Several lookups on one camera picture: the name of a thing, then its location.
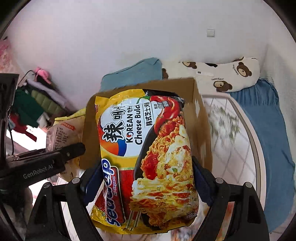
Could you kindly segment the yellow Korean cheese noodle pack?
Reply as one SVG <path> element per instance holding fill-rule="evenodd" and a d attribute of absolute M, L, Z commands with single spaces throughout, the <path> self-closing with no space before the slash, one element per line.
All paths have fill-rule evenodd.
<path fill-rule="evenodd" d="M 97 228 L 154 234 L 194 221 L 199 197 L 184 104 L 173 92 L 148 89 L 96 97 L 103 174 L 91 211 Z"/>

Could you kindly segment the clear beige biscuit packet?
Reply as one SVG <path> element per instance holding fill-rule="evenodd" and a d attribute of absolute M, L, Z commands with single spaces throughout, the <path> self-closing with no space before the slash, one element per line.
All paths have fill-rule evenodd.
<path fill-rule="evenodd" d="M 47 131 L 46 151 L 53 151 L 82 141 L 82 132 L 85 116 L 66 120 L 53 125 Z M 59 176 L 67 182 L 79 176 L 80 157 L 72 159 L 65 164 L 65 170 Z"/>

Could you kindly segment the white diamond pattern folding table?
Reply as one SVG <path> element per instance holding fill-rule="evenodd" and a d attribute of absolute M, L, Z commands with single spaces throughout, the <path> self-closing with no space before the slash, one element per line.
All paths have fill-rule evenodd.
<path fill-rule="evenodd" d="M 239 104 L 226 94 L 203 95 L 210 127 L 213 165 L 215 176 L 223 178 L 231 184 L 250 182 L 259 191 L 263 187 L 263 207 L 266 194 L 266 174 L 263 151 L 246 114 Z M 61 177 L 58 184 L 66 184 Z M 226 237 L 233 215 L 234 202 L 228 204 L 222 228 L 216 240 Z M 193 240 L 196 229 L 200 227 L 208 207 L 200 202 L 201 218 L 196 218 L 189 227 L 182 227 L 159 235 L 132 235 L 133 240 Z"/>

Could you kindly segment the pile of clothes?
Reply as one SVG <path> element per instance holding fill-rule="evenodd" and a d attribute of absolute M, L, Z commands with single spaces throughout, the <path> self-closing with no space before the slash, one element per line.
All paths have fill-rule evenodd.
<path fill-rule="evenodd" d="M 8 130 L 24 134 L 36 142 L 37 137 L 28 128 L 49 128 L 54 118 L 70 114 L 71 103 L 51 84 L 41 77 L 25 77 L 16 88 L 15 98 L 9 116 Z"/>

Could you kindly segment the blue bed sheet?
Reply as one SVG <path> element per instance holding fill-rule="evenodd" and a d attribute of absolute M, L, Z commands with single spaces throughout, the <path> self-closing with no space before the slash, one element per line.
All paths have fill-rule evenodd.
<path fill-rule="evenodd" d="M 264 214 L 270 232 L 285 222 L 295 194 L 294 172 L 285 120 L 276 88 L 259 79 L 249 88 L 230 94 L 244 110 L 261 144 L 266 167 Z"/>

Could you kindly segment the cardboard milk carton box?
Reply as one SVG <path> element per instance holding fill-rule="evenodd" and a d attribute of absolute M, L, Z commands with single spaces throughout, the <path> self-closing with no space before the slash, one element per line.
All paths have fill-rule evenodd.
<path fill-rule="evenodd" d="M 213 157 L 208 114 L 194 78 L 153 80 L 147 83 L 115 88 L 109 91 L 99 91 L 94 94 L 86 105 L 86 116 L 82 135 L 82 143 L 85 145 L 86 151 L 80 157 L 79 167 L 81 169 L 85 170 L 93 167 L 100 158 L 100 145 L 95 121 L 95 97 L 102 96 L 110 98 L 128 89 L 163 90 L 174 92 L 183 98 L 186 102 L 184 114 L 192 154 L 197 158 L 202 167 L 212 171 Z"/>

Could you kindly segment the white bear print pillow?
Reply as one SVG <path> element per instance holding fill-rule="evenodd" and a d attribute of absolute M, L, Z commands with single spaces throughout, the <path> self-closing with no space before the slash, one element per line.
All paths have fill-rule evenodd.
<path fill-rule="evenodd" d="M 236 92 L 256 84 L 260 76 L 259 61 L 242 57 L 230 63 L 163 61 L 163 78 L 194 78 L 202 93 Z"/>

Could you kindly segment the light blue folded towel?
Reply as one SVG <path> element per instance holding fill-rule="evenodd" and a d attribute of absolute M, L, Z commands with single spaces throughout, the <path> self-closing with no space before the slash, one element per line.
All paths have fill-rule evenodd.
<path fill-rule="evenodd" d="M 151 80 L 161 80 L 162 63 L 158 58 L 147 58 L 138 63 L 103 76 L 100 92 L 113 90 L 125 86 L 146 83 Z"/>

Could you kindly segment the white wall switch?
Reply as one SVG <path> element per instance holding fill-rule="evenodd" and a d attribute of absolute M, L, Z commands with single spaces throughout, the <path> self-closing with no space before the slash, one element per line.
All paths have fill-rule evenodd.
<path fill-rule="evenodd" d="M 207 29 L 207 37 L 208 38 L 214 38 L 215 37 L 215 30 L 214 29 Z"/>

